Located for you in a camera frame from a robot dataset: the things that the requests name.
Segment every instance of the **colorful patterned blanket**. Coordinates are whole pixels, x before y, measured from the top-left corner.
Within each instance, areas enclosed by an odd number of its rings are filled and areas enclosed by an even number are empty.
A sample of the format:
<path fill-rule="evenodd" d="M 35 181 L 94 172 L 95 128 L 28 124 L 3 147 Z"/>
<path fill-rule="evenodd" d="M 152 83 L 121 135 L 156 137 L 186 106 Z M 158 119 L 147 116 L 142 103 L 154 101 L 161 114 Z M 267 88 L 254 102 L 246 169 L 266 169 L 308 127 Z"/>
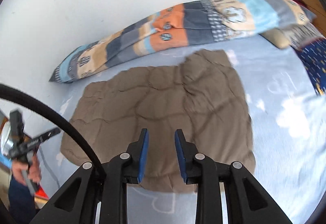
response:
<path fill-rule="evenodd" d="M 309 19 L 292 0 L 204 0 L 167 8 L 89 45 L 54 70 L 51 82 L 72 82 L 168 48 L 252 36 Z"/>

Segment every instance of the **person's arm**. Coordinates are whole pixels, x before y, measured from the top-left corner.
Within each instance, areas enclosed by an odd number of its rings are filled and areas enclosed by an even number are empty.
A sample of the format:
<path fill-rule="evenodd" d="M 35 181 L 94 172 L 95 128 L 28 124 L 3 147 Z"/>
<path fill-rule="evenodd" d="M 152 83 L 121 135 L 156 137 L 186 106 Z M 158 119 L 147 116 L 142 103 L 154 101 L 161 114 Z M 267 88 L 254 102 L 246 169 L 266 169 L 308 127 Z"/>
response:
<path fill-rule="evenodd" d="M 36 215 L 34 197 L 30 194 L 22 176 L 22 170 L 27 170 L 27 165 L 18 161 L 12 162 L 12 177 L 9 185 L 9 212 L 17 224 L 28 224 Z M 29 169 L 28 177 L 35 183 L 41 180 L 40 164 L 36 154 L 33 164 Z"/>

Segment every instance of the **brown quilted blanket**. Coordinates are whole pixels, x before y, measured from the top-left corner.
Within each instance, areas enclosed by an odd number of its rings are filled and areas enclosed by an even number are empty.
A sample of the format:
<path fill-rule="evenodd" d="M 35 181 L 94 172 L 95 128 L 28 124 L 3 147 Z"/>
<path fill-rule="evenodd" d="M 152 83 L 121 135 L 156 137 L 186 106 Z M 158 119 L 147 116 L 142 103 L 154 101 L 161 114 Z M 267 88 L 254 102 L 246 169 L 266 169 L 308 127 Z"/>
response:
<path fill-rule="evenodd" d="M 253 172 L 251 119 L 236 71 L 224 51 L 200 50 L 179 66 L 137 67 L 89 84 L 71 119 L 101 162 L 125 152 L 149 130 L 145 177 L 152 191 L 192 192 L 180 176 L 174 132 L 217 162 Z M 61 152 L 76 165 L 85 153 L 64 134 Z"/>

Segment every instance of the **orange fabric patch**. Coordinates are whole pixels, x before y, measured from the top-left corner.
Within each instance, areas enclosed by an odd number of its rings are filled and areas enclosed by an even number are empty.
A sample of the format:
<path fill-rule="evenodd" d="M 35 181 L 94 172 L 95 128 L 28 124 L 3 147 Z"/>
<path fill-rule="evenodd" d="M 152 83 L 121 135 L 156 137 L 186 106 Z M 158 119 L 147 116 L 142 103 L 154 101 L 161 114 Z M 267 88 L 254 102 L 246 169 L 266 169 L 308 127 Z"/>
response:
<path fill-rule="evenodd" d="M 160 16 L 153 22 L 153 27 L 159 32 L 164 31 L 164 25 L 166 24 L 170 24 L 173 28 L 183 28 L 184 16 L 184 5 L 177 4 L 174 7 L 162 10 Z"/>
<path fill-rule="evenodd" d="M 171 28 L 150 36 L 150 43 L 155 51 L 188 46 L 187 32 L 184 28 Z"/>

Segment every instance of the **black cable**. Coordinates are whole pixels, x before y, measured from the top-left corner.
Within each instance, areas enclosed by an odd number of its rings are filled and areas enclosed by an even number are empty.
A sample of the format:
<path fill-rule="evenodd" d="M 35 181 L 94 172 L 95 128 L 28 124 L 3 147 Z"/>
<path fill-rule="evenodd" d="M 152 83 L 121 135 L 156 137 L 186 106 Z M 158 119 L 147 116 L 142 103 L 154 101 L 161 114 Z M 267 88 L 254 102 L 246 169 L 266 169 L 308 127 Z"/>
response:
<path fill-rule="evenodd" d="M 81 147 L 81 149 L 89 157 L 89 159 L 95 166 L 97 172 L 99 173 L 99 177 L 101 179 L 105 179 L 105 170 L 91 146 L 82 137 L 82 135 L 57 112 L 55 112 L 53 109 L 43 104 L 42 102 L 38 101 L 34 97 L 31 97 L 17 89 L 6 86 L 4 84 L 0 84 L 0 98 L 24 106 L 32 110 L 33 112 L 43 116 L 44 118 L 48 119 L 53 124 L 61 128 L 79 145 L 79 147 Z"/>
<path fill-rule="evenodd" d="M 39 152 L 41 154 L 41 157 L 42 157 L 42 160 L 43 160 L 43 163 L 44 163 L 45 168 L 48 170 L 48 172 L 52 176 L 53 180 L 57 183 L 58 189 L 60 189 L 59 179 L 56 177 L 56 175 L 54 174 L 54 172 L 51 170 L 50 166 L 45 161 L 45 157 L 44 157 L 43 151 L 41 149 L 41 146 L 39 147 Z"/>

